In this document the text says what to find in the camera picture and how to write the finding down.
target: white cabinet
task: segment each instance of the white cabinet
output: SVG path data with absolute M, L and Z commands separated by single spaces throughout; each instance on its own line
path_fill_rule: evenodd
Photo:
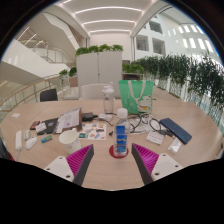
M 76 67 L 79 90 L 81 86 L 113 82 L 114 96 L 120 98 L 119 81 L 122 80 L 122 53 L 99 52 L 77 56 Z

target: chair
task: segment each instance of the chair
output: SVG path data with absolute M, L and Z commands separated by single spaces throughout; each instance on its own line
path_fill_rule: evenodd
M 40 93 L 40 102 L 45 101 L 58 101 L 58 95 L 56 89 L 49 89 Z
M 152 183 L 154 180 L 151 174 L 159 158 L 159 154 L 132 143 L 132 155 L 136 161 L 144 185 Z
M 95 100 L 95 99 L 103 99 L 102 89 L 104 86 L 108 86 L 108 84 L 90 84 L 81 86 L 81 97 L 80 100 Z
M 1 138 L 0 138 L 0 158 L 14 161 L 12 155 L 7 151 Z
M 94 147 L 91 144 L 66 157 L 67 163 L 74 175 L 73 183 L 82 186 L 93 155 Z

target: black case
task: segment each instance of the black case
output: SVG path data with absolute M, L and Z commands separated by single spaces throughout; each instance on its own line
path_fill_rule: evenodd
M 50 119 L 50 120 L 46 120 L 46 121 L 42 121 L 41 123 L 45 123 L 47 129 L 37 133 L 37 135 L 43 135 L 43 134 L 51 134 L 54 131 L 54 127 L 56 126 L 58 121 L 58 118 L 54 118 L 54 119 Z

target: black chair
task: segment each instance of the black chair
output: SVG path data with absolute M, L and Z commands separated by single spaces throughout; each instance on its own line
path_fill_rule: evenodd
M 5 145 L 3 144 L 1 138 L 0 138 L 0 158 L 14 161 L 12 155 L 5 148 Z
M 58 101 L 56 89 L 45 90 L 40 93 L 40 102 L 44 101 Z

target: window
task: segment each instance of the window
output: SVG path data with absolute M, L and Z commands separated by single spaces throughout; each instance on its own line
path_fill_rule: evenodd
M 201 30 L 198 26 L 196 26 L 196 27 L 198 28 L 198 30 L 199 30 L 200 33 L 204 34 L 204 33 L 202 32 L 202 30 Z
M 195 33 L 198 32 L 197 29 L 195 28 L 195 26 L 191 25 L 191 28 L 192 28 L 192 30 L 193 30 Z
M 183 42 L 184 42 L 184 47 L 188 48 L 187 40 L 183 39 Z
M 183 33 L 183 29 L 179 26 L 180 33 Z
M 213 52 L 210 43 L 209 43 L 207 40 L 205 40 L 205 43 L 206 43 L 206 45 L 207 45 L 207 47 L 208 47 L 208 50 L 209 50 L 210 52 Z
M 136 46 L 137 46 L 137 50 L 149 51 L 148 37 L 142 36 L 142 35 L 137 35 L 136 36 Z
M 188 26 L 184 26 L 184 29 L 185 29 L 185 31 L 186 31 L 187 33 L 190 33 L 190 30 L 189 30 Z
M 153 52 L 165 55 L 165 43 L 162 40 L 152 38 Z
M 198 43 L 200 45 L 200 48 L 203 49 L 203 50 L 205 50 L 205 45 L 204 45 L 202 39 L 198 39 Z
M 194 39 L 193 38 L 190 38 L 189 41 L 190 41 L 190 44 L 191 44 L 191 48 L 196 48 Z
M 160 26 L 159 23 L 155 23 L 155 22 L 150 21 L 149 26 L 150 26 L 151 30 L 153 30 L 155 32 L 162 33 L 162 29 L 161 29 L 161 26 Z

